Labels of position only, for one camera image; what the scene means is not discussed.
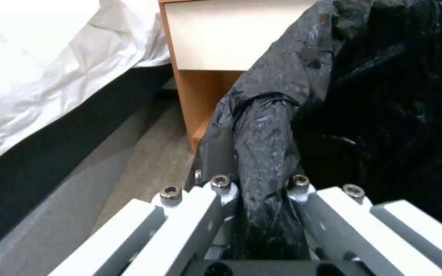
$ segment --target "crumpled white paper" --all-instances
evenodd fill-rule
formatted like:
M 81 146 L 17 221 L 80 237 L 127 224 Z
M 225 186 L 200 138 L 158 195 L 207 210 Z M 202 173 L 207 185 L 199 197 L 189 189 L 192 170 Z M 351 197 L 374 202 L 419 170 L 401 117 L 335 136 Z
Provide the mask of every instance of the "crumpled white paper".
M 0 156 L 129 68 L 169 61 L 156 0 L 0 0 Z

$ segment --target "gray panel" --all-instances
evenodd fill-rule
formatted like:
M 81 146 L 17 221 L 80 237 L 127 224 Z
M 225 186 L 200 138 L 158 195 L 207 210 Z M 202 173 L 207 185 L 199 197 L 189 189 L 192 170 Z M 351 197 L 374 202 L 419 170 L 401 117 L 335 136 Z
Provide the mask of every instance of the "gray panel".
M 127 119 L 0 241 L 0 276 L 48 274 L 89 237 L 144 132 L 147 110 Z
M 370 212 L 442 268 L 442 224 L 440 222 L 404 200 L 373 206 Z

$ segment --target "crumpled plastic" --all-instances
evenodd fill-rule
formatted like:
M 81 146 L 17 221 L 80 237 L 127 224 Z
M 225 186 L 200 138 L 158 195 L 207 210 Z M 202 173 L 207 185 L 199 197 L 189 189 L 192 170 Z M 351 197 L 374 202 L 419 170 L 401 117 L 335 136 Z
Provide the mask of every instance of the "crumpled plastic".
M 355 183 L 442 222 L 442 0 L 321 0 L 219 101 L 193 171 L 242 195 L 235 258 L 307 258 L 286 194 Z

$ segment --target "carpet floor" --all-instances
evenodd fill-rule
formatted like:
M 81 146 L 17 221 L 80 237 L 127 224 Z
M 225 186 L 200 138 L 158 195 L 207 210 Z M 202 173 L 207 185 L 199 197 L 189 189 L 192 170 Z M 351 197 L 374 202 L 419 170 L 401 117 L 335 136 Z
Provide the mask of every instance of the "carpet floor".
M 156 100 L 149 121 L 148 130 L 135 145 L 93 232 L 131 199 L 150 201 L 162 187 L 183 187 L 193 154 L 179 102 Z

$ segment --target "white drawer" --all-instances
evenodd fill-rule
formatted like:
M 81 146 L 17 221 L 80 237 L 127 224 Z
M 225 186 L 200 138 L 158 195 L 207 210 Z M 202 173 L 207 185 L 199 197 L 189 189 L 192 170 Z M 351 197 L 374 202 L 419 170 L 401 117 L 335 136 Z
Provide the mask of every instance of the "white drawer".
M 245 71 L 315 0 L 202 0 L 165 10 L 179 70 Z

